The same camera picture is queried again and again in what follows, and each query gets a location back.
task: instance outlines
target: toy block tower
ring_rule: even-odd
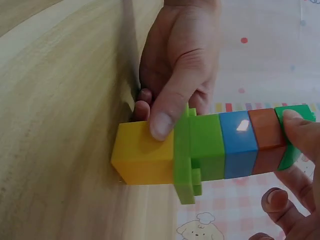
[[[121,123],[111,164],[128,185],[174,184],[181,204],[194,204],[202,181],[281,171],[297,160],[286,109],[316,120],[307,105],[203,116],[187,106],[165,141],[153,139],[147,121]]]

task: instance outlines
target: cartoon dog print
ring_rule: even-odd
[[[211,213],[199,213],[196,218],[176,230],[183,240],[224,240],[222,232],[212,223],[215,217]]]

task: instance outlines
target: chef hat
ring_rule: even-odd
[[[215,220],[215,217],[209,212],[199,213],[196,218],[201,224],[209,224]]]

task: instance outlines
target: brown block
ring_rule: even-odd
[[[287,143],[273,108],[248,111],[258,154],[252,175],[274,172],[285,154]]]

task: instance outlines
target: pink checkered tablecloth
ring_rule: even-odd
[[[305,156],[301,155],[295,164],[313,178],[314,164]],[[202,196],[196,197],[194,205],[179,205],[177,226],[180,228],[177,229],[176,239],[197,239],[189,239],[185,234],[188,231],[192,232],[193,228],[197,228],[200,224],[204,228],[203,233],[206,233],[206,236],[211,235],[212,238],[199,239],[247,240],[259,232],[269,234],[275,240],[285,239],[280,227],[269,219],[261,207],[261,197],[273,187],[287,190],[289,199],[298,210],[304,215],[309,214],[273,172],[208,181],[202,183]]]

